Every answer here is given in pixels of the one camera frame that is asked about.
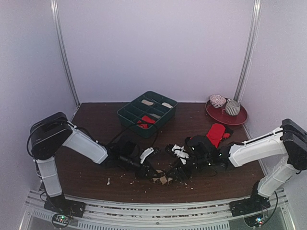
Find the brown argyle sock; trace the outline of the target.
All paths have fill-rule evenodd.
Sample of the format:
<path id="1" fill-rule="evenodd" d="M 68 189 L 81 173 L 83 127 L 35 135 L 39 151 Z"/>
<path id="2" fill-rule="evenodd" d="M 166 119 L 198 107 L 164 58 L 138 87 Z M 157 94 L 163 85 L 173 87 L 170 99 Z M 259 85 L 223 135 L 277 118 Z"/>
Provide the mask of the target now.
<path id="1" fill-rule="evenodd" d="M 163 186 L 171 185 L 173 179 L 171 177 L 166 176 L 166 173 L 162 170 L 156 170 L 156 174 L 154 174 L 151 182 L 154 184 L 159 184 Z"/>

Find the green compartment tray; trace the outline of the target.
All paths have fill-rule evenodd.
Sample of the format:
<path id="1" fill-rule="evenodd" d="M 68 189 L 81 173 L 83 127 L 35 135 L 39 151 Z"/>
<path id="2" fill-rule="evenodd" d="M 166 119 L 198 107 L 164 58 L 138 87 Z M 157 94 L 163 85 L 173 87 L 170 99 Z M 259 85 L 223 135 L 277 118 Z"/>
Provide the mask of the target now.
<path id="1" fill-rule="evenodd" d="M 154 102 L 154 105 L 147 106 L 141 103 L 143 99 Z M 170 105 L 173 106 L 173 108 L 170 109 L 163 106 L 162 103 L 164 102 L 169 103 Z M 164 95 L 161 95 L 157 92 L 147 91 L 142 95 L 138 96 L 130 103 L 120 108 L 117 111 L 117 114 L 120 123 L 123 126 L 129 127 L 129 129 L 131 129 L 133 132 L 135 132 L 142 138 L 149 138 L 153 134 L 155 134 L 159 128 L 164 126 L 175 115 L 176 108 L 177 108 L 177 101 L 168 98 Z M 161 116 L 161 118 L 157 119 L 151 116 L 152 113 Z M 148 124 L 147 129 L 143 129 L 137 126 L 137 122 L 141 120 L 141 118 L 144 115 L 147 115 L 156 120 L 154 124 Z"/>

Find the red snowflake sock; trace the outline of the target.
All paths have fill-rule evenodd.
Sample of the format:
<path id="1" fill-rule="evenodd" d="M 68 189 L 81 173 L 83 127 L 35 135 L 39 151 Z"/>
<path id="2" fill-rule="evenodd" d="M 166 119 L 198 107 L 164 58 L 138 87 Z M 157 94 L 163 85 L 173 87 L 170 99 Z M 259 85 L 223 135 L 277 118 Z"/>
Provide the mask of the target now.
<path id="1" fill-rule="evenodd" d="M 147 123 L 147 122 L 144 122 L 144 121 L 139 120 L 139 121 L 137 122 L 137 126 L 139 126 L 139 127 L 143 128 L 143 129 L 147 129 L 147 128 L 148 128 L 148 123 Z"/>

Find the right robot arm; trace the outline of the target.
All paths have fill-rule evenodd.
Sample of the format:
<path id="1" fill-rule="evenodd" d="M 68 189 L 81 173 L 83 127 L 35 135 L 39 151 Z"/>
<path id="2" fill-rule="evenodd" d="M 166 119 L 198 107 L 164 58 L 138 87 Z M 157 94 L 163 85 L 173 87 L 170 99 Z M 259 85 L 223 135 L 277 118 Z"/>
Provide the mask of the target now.
<path id="1" fill-rule="evenodd" d="M 273 171 L 255 184 L 253 196 L 246 200 L 246 208 L 252 212 L 294 174 L 307 168 L 307 133 L 291 119 L 283 120 L 280 127 L 266 135 L 220 148 L 213 145 L 208 136 L 188 137 L 185 143 L 187 149 L 176 144 L 166 146 L 166 153 L 178 158 L 167 177 L 183 181 L 191 177 L 193 169 L 225 172 L 259 159 L 283 156 Z"/>

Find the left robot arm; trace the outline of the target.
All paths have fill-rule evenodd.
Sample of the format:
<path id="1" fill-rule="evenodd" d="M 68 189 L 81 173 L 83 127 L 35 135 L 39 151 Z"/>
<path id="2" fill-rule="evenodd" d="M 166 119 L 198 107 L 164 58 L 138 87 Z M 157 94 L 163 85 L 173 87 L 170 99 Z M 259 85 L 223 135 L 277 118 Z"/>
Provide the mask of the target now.
<path id="1" fill-rule="evenodd" d="M 139 145 L 126 136 L 118 134 L 108 144 L 94 139 L 85 128 L 74 125 L 63 112 L 55 113 L 30 128 L 26 150 L 38 169 L 50 204 L 59 213 L 69 209 L 60 185 L 55 155 L 60 147 L 67 147 L 103 167 L 122 166 L 135 172 L 136 177 L 152 179 L 161 175 L 147 160 L 157 152 L 150 146 L 139 156 L 134 156 Z"/>

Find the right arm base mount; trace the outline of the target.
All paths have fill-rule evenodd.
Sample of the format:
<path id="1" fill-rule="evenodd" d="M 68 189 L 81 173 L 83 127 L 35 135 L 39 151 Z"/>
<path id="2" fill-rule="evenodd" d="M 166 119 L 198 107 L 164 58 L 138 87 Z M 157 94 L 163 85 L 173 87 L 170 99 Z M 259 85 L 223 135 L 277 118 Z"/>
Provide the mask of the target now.
<path id="1" fill-rule="evenodd" d="M 249 227 L 261 227 L 271 207 L 268 198 L 252 195 L 250 198 L 229 203 L 232 217 L 244 216 L 244 222 Z"/>

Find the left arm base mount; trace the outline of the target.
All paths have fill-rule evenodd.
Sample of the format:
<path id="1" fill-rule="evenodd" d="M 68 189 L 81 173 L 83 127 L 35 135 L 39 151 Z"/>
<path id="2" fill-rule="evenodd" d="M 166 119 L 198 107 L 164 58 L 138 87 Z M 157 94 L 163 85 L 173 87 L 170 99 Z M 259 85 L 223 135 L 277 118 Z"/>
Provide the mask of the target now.
<path id="1" fill-rule="evenodd" d="M 66 199 L 63 194 L 55 197 L 46 196 L 44 209 L 54 212 L 51 224 L 63 229 L 72 224 L 75 217 L 82 218 L 86 204 L 80 201 Z"/>

